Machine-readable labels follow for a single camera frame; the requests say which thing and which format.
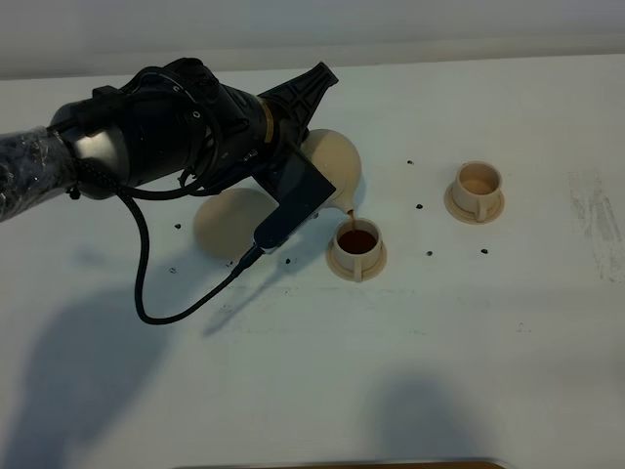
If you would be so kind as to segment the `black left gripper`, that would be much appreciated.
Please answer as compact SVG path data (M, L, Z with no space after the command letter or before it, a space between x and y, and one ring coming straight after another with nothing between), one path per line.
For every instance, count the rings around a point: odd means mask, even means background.
M339 82L325 63L256 96L265 121L262 161L279 159L276 153L289 144L300 150L308 126L325 93Z

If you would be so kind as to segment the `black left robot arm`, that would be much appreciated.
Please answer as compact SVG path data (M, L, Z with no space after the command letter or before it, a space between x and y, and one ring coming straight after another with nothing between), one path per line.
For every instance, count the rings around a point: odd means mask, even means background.
M142 69L67 104L50 124L1 138L1 217L61 193L142 200L212 195L278 167L336 83L324 64L253 95L200 60Z

